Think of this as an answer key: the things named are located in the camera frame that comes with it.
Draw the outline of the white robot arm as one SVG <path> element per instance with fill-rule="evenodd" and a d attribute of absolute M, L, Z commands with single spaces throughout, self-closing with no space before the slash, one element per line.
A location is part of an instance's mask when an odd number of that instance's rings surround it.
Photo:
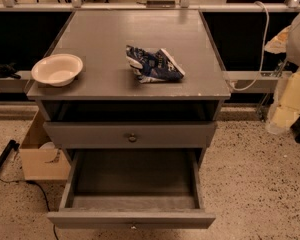
<path fill-rule="evenodd" d="M 278 82 L 274 103 L 270 106 L 266 129 L 272 134 L 288 131 L 300 116 L 300 13 L 292 23 L 267 42 L 269 53 L 285 53 L 288 62 L 298 70 Z"/>

